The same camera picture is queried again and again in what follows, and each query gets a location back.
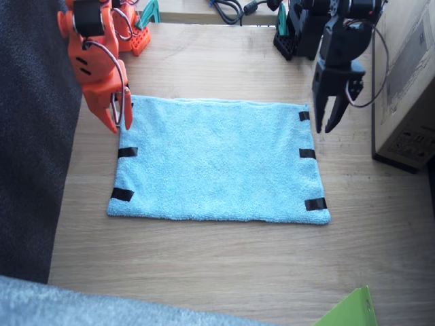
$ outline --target black cable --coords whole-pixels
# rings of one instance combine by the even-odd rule
[[[382,82],[381,88],[379,89],[379,91],[376,93],[376,95],[372,98],[372,100],[371,100],[370,102],[367,102],[366,104],[363,104],[363,105],[357,105],[357,104],[355,104],[355,102],[352,100],[352,98],[351,98],[351,96],[350,96],[350,94],[349,94],[349,81],[348,81],[347,84],[346,84],[345,92],[346,92],[346,97],[347,97],[347,100],[349,101],[349,104],[350,104],[352,107],[359,107],[359,108],[362,108],[362,107],[367,107],[367,106],[369,106],[370,104],[373,104],[373,103],[376,101],[376,99],[379,97],[379,95],[381,95],[382,90],[384,89],[384,87],[385,87],[385,85],[386,85],[386,83],[387,83],[388,71],[389,71],[389,51],[388,51],[387,43],[385,42],[385,39],[383,38],[381,32],[380,32],[379,29],[376,27],[376,25],[373,24],[372,22],[370,22],[370,21],[368,21],[368,20],[364,20],[364,19],[354,19],[354,20],[350,21],[350,22],[347,24],[347,26],[351,26],[352,24],[355,24],[355,23],[357,23],[357,22],[360,22],[360,23],[362,23],[362,24],[368,24],[368,25],[370,25],[370,26],[373,28],[373,30],[375,31],[375,33],[377,33],[377,35],[378,35],[379,38],[381,39],[382,45],[383,45],[383,47],[385,48],[385,53],[386,53],[386,55],[387,55],[387,64],[386,64],[387,67],[386,67],[386,70],[385,70],[385,77],[384,77],[384,79],[383,79],[383,82]]]
[[[242,26],[242,18],[244,16],[248,16],[254,13],[257,10],[257,6],[266,3],[266,0],[261,0],[257,2],[253,0],[251,3],[248,3],[244,8],[242,8],[241,4],[237,0],[211,0],[210,4],[214,5],[218,14],[221,16],[222,20],[228,25],[234,25],[240,22],[240,26]],[[231,17],[224,13],[221,5],[227,5],[231,7],[235,12],[236,16]]]

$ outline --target green object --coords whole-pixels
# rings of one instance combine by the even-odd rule
[[[377,326],[368,287],[356,289],[315,326]]]
[[[285,6],[283,3],[279,5],[277,29],[280,36],[290,36],[290,32],[288,31],[287,26],[287,19],[285,17]]]
[[[158,9],[157,0],[150,0],[142,11],[141,19],[136,22],[135,26],[142,31],[150,21],[160,22],[160,10]]]

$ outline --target cardboard box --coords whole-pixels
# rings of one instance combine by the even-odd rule
[[[377,27],[389,74],[372,108],[372,155],[415,173],[435,155],[435,0],[390,1]],[[379,36],[373,51],[375,94],[387,61]]]

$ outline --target gray carpet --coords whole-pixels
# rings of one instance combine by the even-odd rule
[[[5,326],[267,325],[119,297],[84,295],[4,276],[0,276],[0,321]]]

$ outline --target green paper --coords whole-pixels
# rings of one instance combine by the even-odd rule
[[[160,10],[158,9],[157,0],[150,0],[142,11],[141,19],[136,22],[135,26],[142,31],[150,21],[160,22]]]
[[[377,326],[368,287],[356,289],[315,326]]]

